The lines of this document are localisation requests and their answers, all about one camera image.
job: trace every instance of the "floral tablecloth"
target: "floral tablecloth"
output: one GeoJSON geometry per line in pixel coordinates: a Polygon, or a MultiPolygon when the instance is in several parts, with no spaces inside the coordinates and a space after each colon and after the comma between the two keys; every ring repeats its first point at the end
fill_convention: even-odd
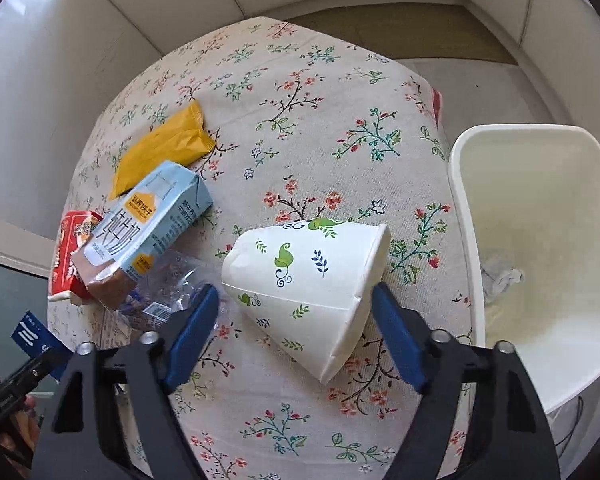
{"type": "MultiPolygon", "coordinates": [[[[220,264],[250,228],[317,216],[385,222],[393,240],[384,279],[398,300],[432,327],[471,339],[440,96],[392,60],[290,23],[235,23],[142,72],[98,118],[65,209],[107,212],[125,150],[193,98],[217,142],[192,166],[214,206],[176,248],[220,264]]],[[[126,344],[130,335],[96,306],[50,303],[48,325],[71,348],[126,344]]],[[[373,319],[326,386],[237,308],[219,325],[191,381],[171,397],[208,478],[382,478],[418,396],[400,380],[373,319]]],[[[461,396],[441,474],[458,464],[468,403],[461,396]]],[[[131,420],[125,431],[146,468],[131,420]]]]}

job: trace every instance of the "human hand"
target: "human hand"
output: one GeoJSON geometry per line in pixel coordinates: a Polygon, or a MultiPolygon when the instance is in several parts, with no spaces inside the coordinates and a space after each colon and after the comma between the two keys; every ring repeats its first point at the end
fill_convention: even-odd
{"type": "MultiPolygon", "coordinates": [[[[36,407],[36,399],[31,396],[27,396],[25,400],[25,407],[27,412],[32,412],[36,407]]],[[[16,428],[20,431],[22,439],[31,448],[36,449],[38,437],[40,436],[40,428],[36,422],[36,419],[32,415],[27,415],[25,412],[16,412],[13,416],[16,428]]],[[[0,433],[0,444],[8,449],[9,451],[16,451],[16,445],[13,439],[6,433],[0,433]]],[[[11,465],[20,473],[23,478],[29,477],[29,470],[24,466],[10,460],[11,465]]]]}

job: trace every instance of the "floor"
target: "floor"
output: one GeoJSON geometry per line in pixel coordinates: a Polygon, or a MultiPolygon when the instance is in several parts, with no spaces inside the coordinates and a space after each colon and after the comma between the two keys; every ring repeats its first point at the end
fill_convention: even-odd
{"type": "Polygon", "coordinates": [[[451,57],[515,64],[466,8],[442,4],[336,7],[289,20],[391,59],[451,57]]]}
{"type": "Polygon", "coordinates": [[[449,145],[476,124],[554,122],[517,65],[474,59],[397,61],[442,94],[442,125],[449,145]]]}

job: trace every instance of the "white trash bin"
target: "white trash bin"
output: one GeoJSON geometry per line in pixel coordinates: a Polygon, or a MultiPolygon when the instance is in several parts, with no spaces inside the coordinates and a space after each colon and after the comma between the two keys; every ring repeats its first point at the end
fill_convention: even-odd
{"type": "Polygon", "coordinates": [[[552,412],[600,376],[600,145],[575,126],[474,126],[449,176],[474,344],[511,341],[552,412]],[[485,331],[480,259],[494,254],[525,279],[487,306],[498,315],[485,331]]]}

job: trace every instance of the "barcode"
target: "barcode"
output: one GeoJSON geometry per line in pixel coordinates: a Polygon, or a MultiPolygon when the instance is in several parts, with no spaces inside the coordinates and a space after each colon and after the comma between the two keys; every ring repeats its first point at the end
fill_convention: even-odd
{"type": "Polygon", "coordinates": [[[171,315],[171,309],[168,306],[155,303],[155,301],[142,312],[148,314],[149,316],[155,317],[155,319],[159,319],[160,321],[167,321],[171,315]]]}

